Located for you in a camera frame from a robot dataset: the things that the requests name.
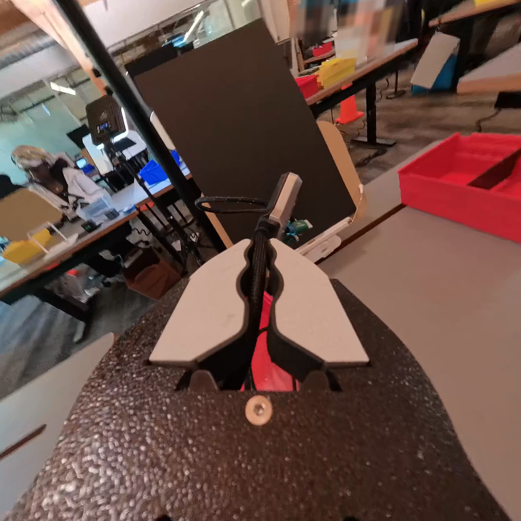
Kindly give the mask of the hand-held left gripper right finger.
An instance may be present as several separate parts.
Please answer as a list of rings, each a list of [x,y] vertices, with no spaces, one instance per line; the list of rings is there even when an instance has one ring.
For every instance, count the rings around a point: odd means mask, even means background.
[[[329,277],[281,241],[268,244],[271,361],[298,381],[314,371],[367,365],[369,356]]]

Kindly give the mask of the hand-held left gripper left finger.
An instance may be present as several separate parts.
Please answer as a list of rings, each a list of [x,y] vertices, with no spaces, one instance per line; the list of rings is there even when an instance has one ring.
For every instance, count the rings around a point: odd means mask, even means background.
[[[251,240],[212,257],[189,279],[149,362],[194,365],[235,341],[246,330],[247,301],[240,286]]]

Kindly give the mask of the red plastic bin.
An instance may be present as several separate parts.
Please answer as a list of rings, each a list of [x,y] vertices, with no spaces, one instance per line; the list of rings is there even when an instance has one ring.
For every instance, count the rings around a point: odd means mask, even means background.
[[[253,353],[248,378],[240,388],[265,392],[293,392],[300,389],[300,384],[289,373],[277,366],[268,353],[267,328],[273,298],[264,291],[257,342]]]

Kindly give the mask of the red bin with black divider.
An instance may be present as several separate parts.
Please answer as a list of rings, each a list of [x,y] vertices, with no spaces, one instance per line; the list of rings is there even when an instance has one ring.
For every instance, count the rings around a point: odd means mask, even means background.
[[[492,190],[467,186],[518,148],[519,134],[453,134],[398,170],[401,202],[520,243],[520,160]]]

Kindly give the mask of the brown cardboard box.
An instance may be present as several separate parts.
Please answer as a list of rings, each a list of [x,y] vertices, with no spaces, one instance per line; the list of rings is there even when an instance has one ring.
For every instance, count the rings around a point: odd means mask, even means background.
[[[152,247],[136,248],[124,261],[122,276],[130,290],[154,301],[182,279],[173,265]]]

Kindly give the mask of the long wooden work table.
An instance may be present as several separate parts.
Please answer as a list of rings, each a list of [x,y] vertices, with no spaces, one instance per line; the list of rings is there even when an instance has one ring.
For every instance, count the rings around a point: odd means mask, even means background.
[[[33,262],[18,266],[4,260],[1,263],[1,301],[11,305],[27,295],[36,295],[50,280],[89,258],[112,242],[122,238],[122,228],[132,219],[138,219],[153,237],[158,240],[170,238],[171,234],[180,237],[185,228],[180,226],[176,218],[156,218],[160,225],[148,218],[148,211],[159,212],[158,198],[172,192],[174,186],[166,179],[153,185],[148,192],[140,186],[128,186],[114,196],[114,206],[119,215],[113,220],[102,223],[95,231],[86,232],[79,223],[70,228],[71,233],[80,232],[75,242],[65,244],[64,249],[51,257],[41,257]]]

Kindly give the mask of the clear plastic container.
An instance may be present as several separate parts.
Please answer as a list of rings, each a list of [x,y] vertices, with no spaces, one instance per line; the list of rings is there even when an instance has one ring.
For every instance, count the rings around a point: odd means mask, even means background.
[[[114,206],[112,197],[109,194],[103,194],[91,203],[80,201],[75,213],[83,220],[102,224],[108,220],[112,220],[119,212]]]

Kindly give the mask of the blue storage bin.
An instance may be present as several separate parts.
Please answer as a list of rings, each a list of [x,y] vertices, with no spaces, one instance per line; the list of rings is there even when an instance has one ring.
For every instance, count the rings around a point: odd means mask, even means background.
[[[443,65],[438,76],[436,77],[431,88],[425,88],[420,85],[412,85],[412,95],[425,94],[430,92],[444,92],[451,88],[457,56],[452,54]]]
[[[168,179],[162,167],[154,160],[150,160],[139,171],[139,176],[148,186],[154,186]]]

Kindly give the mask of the yellow storage bin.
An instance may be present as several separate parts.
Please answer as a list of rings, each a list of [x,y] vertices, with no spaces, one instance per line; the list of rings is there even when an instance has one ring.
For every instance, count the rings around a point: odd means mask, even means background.
[[[44,253],[29,240],[16,241],[1,253],[1,257],[17,265],[28,264]]]
[[[354,73],[356,58],[334,58],[322,62],[316,72],[317,83],[324,90]]]

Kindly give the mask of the black tan board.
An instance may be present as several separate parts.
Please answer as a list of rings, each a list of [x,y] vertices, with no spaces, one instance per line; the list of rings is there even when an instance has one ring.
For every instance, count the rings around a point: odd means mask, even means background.
[[[1,199],[1,237],[11,242],[25,240],[61,218],[61,209],[27,189]]]

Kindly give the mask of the orange traffic cone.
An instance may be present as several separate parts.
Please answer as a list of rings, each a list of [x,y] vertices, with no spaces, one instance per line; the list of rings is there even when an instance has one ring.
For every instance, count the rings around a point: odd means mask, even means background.
[[[340,103],[340,114],[335,119],[336,125],[347,125],[363,118],[364,112],[358,110],[356,97],[352,95]]]

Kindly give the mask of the black light panel tripod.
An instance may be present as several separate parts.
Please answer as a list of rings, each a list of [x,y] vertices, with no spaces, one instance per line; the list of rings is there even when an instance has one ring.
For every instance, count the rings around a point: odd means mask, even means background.
[[[105,95],[86,106],[88,127],[95,146],[103,146],[112,166],[119,171],[127,169],[138,186],[145,192],[145,202],[135,205],[138,218],[152,233],[160,245],[181,265],[183,273],[187,272],[188,257],[192,256],[198,266],[204,264],[199,250],[199,239],[195,240],[187,234],[187,222],[181,224],[171,211],[163,205],[147,187],[145,181],[128,163],[122,149],[116,147],[114,139],[127,131],[123,111],[115,98]]]

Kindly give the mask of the black slanted pole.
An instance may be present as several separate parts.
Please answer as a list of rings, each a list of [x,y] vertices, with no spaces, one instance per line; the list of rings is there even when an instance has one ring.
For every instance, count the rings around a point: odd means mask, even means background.
[[[157,160],[163,168],[173,187],[206,233],[212,245],[218,253],[225,251],[226,246],[217,230],[205,212],[198,209],[194,204],[197,199],[195,190],[171,156],[170,151],[152,125],[138,97],[134,94],[123,73],[109,55],[80,4],[77,1],[53,1],[53,3],[58,8],[75,37],[87,51],[88,56],[93,60],[101,76],[108,82],[117,100],[134,121],[138,133],[152,151],[155,160]]]

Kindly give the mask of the grey leaning board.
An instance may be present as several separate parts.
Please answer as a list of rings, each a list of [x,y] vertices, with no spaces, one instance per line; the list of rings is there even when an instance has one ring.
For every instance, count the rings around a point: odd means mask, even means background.
[[[430,39],[411,77],[411,85],[431,89],[442,68],[459,48],[460,39],[436,31]]]

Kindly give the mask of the beige table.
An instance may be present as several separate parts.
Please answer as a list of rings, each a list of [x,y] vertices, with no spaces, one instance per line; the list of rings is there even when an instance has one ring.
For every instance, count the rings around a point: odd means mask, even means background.
[[[462,76],[457,94],[520,91],[520,43]]]

